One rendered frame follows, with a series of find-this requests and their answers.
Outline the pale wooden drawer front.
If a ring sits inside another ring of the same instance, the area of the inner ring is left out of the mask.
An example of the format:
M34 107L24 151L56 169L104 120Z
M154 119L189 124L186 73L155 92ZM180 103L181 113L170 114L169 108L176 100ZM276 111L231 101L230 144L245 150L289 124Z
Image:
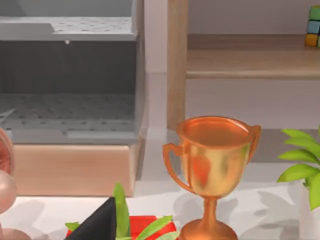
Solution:
M14 178L21 196L112 196L135 189L140 145L17 144Z

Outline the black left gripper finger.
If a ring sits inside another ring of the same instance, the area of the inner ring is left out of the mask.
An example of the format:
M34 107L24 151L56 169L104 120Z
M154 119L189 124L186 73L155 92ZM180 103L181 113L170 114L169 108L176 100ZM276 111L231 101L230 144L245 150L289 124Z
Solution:
M109 197L66 240L116 240L116 204Z

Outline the grey pierced drawer inside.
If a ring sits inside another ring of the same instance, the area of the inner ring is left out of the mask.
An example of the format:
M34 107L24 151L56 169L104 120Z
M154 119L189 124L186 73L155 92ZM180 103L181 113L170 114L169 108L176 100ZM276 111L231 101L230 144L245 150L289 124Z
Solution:
M126 94L0 93L0 127L15 144L131 145L135 97Z

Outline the coloured cube puzzle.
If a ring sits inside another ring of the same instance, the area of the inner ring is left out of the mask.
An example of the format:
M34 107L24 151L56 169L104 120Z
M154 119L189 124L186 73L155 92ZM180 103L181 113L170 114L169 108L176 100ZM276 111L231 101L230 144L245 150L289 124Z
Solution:
M309 9L304 44L320 48L320 5L313 5Z

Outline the pink glossy trophy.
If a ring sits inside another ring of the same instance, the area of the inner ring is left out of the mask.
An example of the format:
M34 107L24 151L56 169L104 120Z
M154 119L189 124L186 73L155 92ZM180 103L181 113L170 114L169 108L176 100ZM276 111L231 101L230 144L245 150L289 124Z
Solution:
M14 146L3 129L0 128L0 215L16 201L18 190L13 178ZM15 228L3 228L0 221L0 240L32 240L25 232Z

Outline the wooden open shelf unit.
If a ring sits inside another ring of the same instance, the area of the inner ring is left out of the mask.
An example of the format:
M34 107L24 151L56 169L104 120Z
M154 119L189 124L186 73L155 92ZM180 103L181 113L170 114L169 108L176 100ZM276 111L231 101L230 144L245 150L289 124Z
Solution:
M188 35L188 0L167 0L167 127L185 118L188 79L320 80L302 35Z

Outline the bronze trophy cup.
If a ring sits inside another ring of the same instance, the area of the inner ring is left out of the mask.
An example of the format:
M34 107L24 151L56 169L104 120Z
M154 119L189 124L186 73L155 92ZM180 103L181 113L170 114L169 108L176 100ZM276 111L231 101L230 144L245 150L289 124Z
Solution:
M179 240L238 240L216 219L217 201L239 184L261 131L260 125L222 116L193 117L177 126L180 144L163 145L164 164L180 187L204 199L203 217L185 224Z

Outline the green plant in red pot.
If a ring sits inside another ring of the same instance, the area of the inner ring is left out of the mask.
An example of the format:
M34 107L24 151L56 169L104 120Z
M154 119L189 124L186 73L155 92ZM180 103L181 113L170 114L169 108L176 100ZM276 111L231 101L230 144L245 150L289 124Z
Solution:
M115 240L177 240L179 232L171 215L156 217L154 215L130 216L123 186L116 183L113 196L116 208ZM64 240L74 232L79 222L67 222L67 234Z

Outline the wooden drawer cupboard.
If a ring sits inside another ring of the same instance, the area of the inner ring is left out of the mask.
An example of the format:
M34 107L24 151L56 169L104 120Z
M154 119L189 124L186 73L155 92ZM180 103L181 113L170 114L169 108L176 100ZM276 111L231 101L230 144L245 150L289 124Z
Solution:
M0 94L133 95L145 111L144 0L0 0Z

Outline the green plant in white pot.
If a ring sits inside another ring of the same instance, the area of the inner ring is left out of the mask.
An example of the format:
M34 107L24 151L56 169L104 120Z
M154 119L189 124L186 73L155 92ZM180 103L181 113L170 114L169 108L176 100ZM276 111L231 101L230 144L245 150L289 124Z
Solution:
M299 239L320 240L320 141L302 130L285 128L281 131L289 136L284 143L297 148L278 158L297 163L287 168L277 182L301 182Z

